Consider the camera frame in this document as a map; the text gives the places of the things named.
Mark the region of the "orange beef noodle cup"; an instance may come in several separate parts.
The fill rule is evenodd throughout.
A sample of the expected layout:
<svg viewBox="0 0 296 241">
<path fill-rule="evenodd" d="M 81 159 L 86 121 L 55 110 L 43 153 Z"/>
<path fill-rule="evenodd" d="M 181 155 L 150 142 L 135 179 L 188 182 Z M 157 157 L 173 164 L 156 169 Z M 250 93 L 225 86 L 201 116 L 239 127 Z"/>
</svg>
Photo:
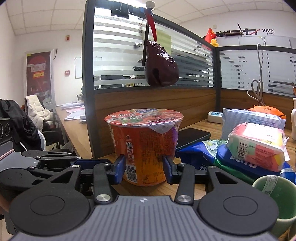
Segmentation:
<svg viewBox="0 0 296 241">
<path fill-rule="evenodd" d="M 116 156 L 125 155 L 125 180 L 155 186 L 165 181 L 163 158 L 173 158 L 184 116 L 176 110 L 138 108 L 105 117 Z"/>
</svg>

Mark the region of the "blue snack bag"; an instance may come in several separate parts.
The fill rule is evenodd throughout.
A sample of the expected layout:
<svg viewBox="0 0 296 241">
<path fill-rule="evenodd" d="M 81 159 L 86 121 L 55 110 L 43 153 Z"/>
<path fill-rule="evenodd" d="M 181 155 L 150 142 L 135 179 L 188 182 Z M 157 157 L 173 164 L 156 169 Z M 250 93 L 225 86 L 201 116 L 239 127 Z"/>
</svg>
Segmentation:
<svg viewBox="0 0 296 241">
<path fill-rule="evenodd" d="M 295 183 L 295 171 L 288 163 L 284 163 L 280 172 L 269 171 L 235 158 L 227 148 L 226 141 L 208 140 L 191 144 L 176 150 L 175 156 L 180 158 L 182 163 L 192 165 L 197 170 L 216 166 L 250 185 L 267 175 L 280 176 Z"/>
</svg>

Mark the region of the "black smartphone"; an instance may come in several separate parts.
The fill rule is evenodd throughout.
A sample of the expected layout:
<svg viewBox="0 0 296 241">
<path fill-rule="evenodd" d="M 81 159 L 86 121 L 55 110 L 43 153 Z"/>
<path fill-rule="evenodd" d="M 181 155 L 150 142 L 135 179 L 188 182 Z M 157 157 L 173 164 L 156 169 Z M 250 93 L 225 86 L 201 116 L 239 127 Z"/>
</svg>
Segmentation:
<svg viewBox="0 0 296 241">
<path fill-rule="evenodd" d="M 180 150 L 198 142 L 207 141 L 211 137 L 211 133 L 195 128 L 187 128 L 179 131 L 178 143 L 176 150 Z"/>
</svg>

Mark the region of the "black jacket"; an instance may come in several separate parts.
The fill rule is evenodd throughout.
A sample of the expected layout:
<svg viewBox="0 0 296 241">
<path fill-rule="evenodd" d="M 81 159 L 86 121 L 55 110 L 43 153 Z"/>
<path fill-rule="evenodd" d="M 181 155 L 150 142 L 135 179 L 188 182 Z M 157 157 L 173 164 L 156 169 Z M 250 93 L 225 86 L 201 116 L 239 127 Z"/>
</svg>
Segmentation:
<svg viewBox="0 0 296 241">
<path fill-rule="evenodd" d="M 1 118 L 12 121 L 13 147 L 16 152 L 43 150 L 37 127 L 14 100 L 1 99 Z"/>
</svg>

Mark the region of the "white power strip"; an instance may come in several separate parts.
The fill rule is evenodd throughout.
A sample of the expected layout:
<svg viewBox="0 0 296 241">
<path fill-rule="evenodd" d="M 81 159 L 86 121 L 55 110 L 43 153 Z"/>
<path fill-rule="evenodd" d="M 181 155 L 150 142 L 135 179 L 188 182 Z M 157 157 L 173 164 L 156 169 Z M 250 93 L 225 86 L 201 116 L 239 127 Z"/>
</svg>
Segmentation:
<svg viewBox="0 0 296 241">
<path fill-rule="evenodd" d="M 207 115 L 207 121 L 211 123 L 219 123 L 223 124 L 223 113 L 216 112 L 216 111 L 210 111 Z"/>
</svg>

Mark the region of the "white wet wipes pack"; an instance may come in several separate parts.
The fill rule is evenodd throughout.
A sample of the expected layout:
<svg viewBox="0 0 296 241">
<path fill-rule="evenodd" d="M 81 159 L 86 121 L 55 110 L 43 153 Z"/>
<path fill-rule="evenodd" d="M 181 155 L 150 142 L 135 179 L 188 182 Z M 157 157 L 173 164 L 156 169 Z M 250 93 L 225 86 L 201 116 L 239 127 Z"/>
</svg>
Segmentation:
<svg viewBox="0 0 296 241">
<path fill-rule="evenodd" d="M 233 131 L 233 129 L 241 123 L 254 123 L 258 125 L 270 126 L 284 130 L 286 122 L 285 119 L 282 119 L 279 116 L 273 114 L 258 113 L 249 110 L 229 108 L 223 109 L 222 120 L 222 140 L 227 140 L 229 134 Z"/>
</svg>

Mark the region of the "white office chair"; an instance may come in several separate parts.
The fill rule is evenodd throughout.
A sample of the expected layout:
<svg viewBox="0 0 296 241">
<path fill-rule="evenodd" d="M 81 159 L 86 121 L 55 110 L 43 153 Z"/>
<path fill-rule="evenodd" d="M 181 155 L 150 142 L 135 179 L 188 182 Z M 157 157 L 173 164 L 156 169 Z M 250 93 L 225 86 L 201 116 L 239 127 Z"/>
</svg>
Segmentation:
<svg viewBox="0 0 296 241">
<path fill-rule="evenodd" d="M 48 146 L 54 145 L 60 149 L 64 144 L 60 122 L 56 120 L 55 113 L 46 109 L 37 95 L 25 97 L 25 112 L 36 128 L 43 134 Z"/>
</svg>

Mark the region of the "pink tissue pack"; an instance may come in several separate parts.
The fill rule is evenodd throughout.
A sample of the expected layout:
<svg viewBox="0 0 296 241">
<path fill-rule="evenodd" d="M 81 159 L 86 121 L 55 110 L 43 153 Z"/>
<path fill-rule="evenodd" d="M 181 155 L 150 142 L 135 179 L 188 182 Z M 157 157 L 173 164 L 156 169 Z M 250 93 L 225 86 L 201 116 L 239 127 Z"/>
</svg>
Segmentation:
<svg viewBox="0 0 296 241">
<path fill-rule="evenodd" d="M 290 160 L 287 141 L 285 132 L 279 128 L 241 123 L 229 134 L 226 145 L 236 159 L 280 172 Z"/>
</svg>

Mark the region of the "grey cubicle partition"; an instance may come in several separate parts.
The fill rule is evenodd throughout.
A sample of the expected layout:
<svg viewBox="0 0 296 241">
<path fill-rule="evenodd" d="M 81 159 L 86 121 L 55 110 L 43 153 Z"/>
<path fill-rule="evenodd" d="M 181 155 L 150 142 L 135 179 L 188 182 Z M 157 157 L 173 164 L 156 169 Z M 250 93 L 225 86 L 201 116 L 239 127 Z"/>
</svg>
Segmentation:
<svg viewBox="0 0 296 241">
<path fill-rule="evenodd" d="M 144 46 L 151 36 L 143 8 L 114 1 L 86 1 L 82 34 L 82 81 L 87 133 L 75 152 L 97 159 L 114 152 L 105 117 L 136 108 L 181 112 L 181 127 L 205 120 L 210 111 L 255 105 L 246 91 L 262 70 L 264 102 L 289 116 L 293 108 L 295 50 L 276 46 L 213 47 L 196 34 L 155 16 L 170 37 L 180 78 L 175 85 L 150 86 L 145 80 Z"/>
</svg>

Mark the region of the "green ceramic cup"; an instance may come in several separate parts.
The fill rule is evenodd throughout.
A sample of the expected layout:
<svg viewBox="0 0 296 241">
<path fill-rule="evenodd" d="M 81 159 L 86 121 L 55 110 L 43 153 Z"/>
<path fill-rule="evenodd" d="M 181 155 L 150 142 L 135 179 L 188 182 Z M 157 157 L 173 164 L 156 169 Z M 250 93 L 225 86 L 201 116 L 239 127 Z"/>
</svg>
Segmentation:
<svg viewBox="0 0 296 241">
<path fill-rule="evenodd" d="M 252 186 L 276 202 L 279 215 L 271 233 L 280 237 L 295 222 L 295 184 L 280 176 L 267 175 L 255 180 Z"/>
</svg>

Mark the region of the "orange packet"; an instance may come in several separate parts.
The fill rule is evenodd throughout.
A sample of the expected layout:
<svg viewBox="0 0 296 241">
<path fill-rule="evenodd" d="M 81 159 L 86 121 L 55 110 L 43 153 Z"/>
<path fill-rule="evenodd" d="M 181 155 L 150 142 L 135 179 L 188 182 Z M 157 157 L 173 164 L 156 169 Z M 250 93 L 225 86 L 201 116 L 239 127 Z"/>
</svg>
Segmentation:
<svg viewBox="0 0 296 241">
<path fill-rule="evenodd" d="M 272 114 L 279 116 L 282 119 L 286 119 L 286 115 L 279 111 L 277 108 L 274 108 L 272 106 L 257 106 L 255 105 L 253 108 L 249 108 L 249 111 L 258 112 L 258 113 L 265 113 L 265 114 Z"/>
</svg>

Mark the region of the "dark red hanging pouch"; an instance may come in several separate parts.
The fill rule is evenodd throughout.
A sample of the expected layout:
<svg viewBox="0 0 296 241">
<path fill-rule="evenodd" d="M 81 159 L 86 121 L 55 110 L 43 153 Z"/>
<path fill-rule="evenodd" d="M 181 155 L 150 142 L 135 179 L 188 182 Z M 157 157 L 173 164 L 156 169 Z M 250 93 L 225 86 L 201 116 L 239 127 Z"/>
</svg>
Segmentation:
<svg viewBox="0 0 296 241">
<path fill-rule="evenodd" d="M 179 68 L 174 60 L 162 47 L 157 43 L 157 31 L 152 16 L 152 7 L 144 10 L 148 25 L 151 27 L 153 41 L 147 40 L 146 43 L 146 61 L 144 73 L 147 83 L 154 87 L 167 87 L 174 85 L 179 80 Z"/>
</svg>

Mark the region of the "yellow rubber duck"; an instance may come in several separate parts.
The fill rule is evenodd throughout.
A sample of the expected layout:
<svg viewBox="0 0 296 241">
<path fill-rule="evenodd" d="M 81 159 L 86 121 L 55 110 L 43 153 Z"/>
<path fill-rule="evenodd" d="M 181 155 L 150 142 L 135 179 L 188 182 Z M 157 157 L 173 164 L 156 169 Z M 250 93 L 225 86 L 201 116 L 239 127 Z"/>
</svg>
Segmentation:
<svg viewBox="0 0 296 241">
<path fill-rule="evenodd" d="M 214 47 L 218 47 L 219 44 L 217 43 L 217 40 L 215 38 L 211 39 L 211 43 L 210 43 L 212 46 Z"/>
</svg>

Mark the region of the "small red flag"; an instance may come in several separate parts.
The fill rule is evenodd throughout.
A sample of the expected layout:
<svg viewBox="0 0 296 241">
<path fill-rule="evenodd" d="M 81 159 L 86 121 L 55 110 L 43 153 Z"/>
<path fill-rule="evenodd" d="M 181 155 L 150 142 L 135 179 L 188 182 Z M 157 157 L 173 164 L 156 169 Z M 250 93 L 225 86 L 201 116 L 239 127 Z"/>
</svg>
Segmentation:
<svg viewBox="0 0 296 241">
<path fill-rule="evenodd" d="M 216 34 L 214 33 L 214 31 L 211 28 L 208 28 L 208 31 L 204 37 L 204 40 L 208 43 L 211 43 L 211 40 L 215 38 L 216 38 Z"/>
</svg>

